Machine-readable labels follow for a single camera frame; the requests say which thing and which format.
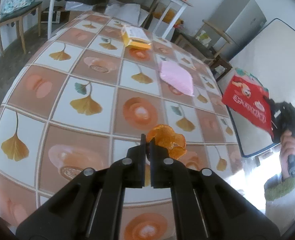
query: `red plastic bag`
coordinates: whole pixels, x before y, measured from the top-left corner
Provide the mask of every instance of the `red plastic bag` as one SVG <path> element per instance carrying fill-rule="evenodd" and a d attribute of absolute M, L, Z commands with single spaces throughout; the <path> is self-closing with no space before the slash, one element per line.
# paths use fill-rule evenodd
<path fill-rule="evenodd" d="M 222 102 L 273 137 L 270 106 L 263 96 L 269 98 L 269 92 L 264 87 L 234 75 Z"/>

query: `gray floor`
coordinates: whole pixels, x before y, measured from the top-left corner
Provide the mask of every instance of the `gray floor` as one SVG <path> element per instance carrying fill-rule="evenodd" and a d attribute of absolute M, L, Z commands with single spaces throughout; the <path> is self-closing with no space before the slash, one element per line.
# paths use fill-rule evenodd
<path fill-rule="evenodd" d="M 4 56 L 0 57 L 0 105 L 15 77 L 31 56 L 47 41 L 46 28 L 47 25 L 42 24 L 40 37 L 37 26 L 25 32 L 26 55 L 23 54 L 21 41 L 16 40 L 6 48 Z"/>

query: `yellow box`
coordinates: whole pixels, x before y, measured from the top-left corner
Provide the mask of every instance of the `yellow box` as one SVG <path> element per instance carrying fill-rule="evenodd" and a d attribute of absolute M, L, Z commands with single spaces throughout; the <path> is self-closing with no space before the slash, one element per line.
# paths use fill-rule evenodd
<path fill-rule="evenodd" d="M 138 27 L 124 26 L 121 30 L 123 42 L 126 47 L 135 49 L 151 49 L 151 41 L 146 36 L 145 32 Z"/>

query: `silver screw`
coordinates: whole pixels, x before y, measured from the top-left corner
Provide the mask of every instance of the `silver screw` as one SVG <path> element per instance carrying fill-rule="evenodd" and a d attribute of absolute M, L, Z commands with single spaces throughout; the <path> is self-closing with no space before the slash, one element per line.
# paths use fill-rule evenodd
<path fill-rule="evenodd" d="M 132 163 L 132 160 L 131 160 L 130 158 L 124 158 L 124 159 L 122 160 L 122 163 L 123 163 L 124 165 L 129 165 L 129 164 Z"/>
<path fill-rule="evenodd" d="M 212 171 L 210 169 L 203 169 L 202 170 L 202 174 L 204 176 L 211 176 L 212 175 Z"/>
<path fill-rule="evenodd" d="M 166 165 L 171 165 L 171 164 L 173 164 L 174 161 L 171 158 L 166 158 L 166 159 L 163 160 L 163 162 Z"/>
<path fill-rule="evenodd" d="M 92 174 L 94 173 L 94 170 L 92 168 L 86 168 L 84 171 L 83 171 L 83 174 L 85 176 L 91 176 Z"/>

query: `white table leg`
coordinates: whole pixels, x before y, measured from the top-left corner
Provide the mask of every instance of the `white table leg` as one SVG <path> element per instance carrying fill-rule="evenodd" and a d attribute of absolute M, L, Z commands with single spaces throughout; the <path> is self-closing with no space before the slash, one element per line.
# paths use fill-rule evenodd
<path fill-rule="evenodd" d="M 48 19 L 48 40 L 52 37 L 52 18 L 53 18 L 54 0 L 49 3 L 49 19 Z"/>
<path fill-rule="evenodd" d="M 172 27 L 175 25 L 176 21 L 180 18 L 181 14 L 184 12 L 185 8 L 187 7 L 187 4 L 182 5 L 180 10 L 177 12 L 177 14 L 173 17 L 172 21 L 169 23 L 169 26 L 166 28 L 165 32 L 162 35 L 162 38 L 165 39 L 166 36 L 171 31 Z"/>
<path fill-rule="evenodd" d="M 164 11 L 164 13 L 162 14 L 162 16 L 159 19 L 157 25 L 155 26 L 154 30 L 152 31 L 153 33 L 155 33 L 157 31 L 158 27 L 160 26 L 161 22 L 163 21 L 164 17 L 166 16 L 167 12 L 171 8 L 171 5 L 172 5 L 172 2 L 170 2 L 169 6 L 166 8 L 166 10 Z"/>

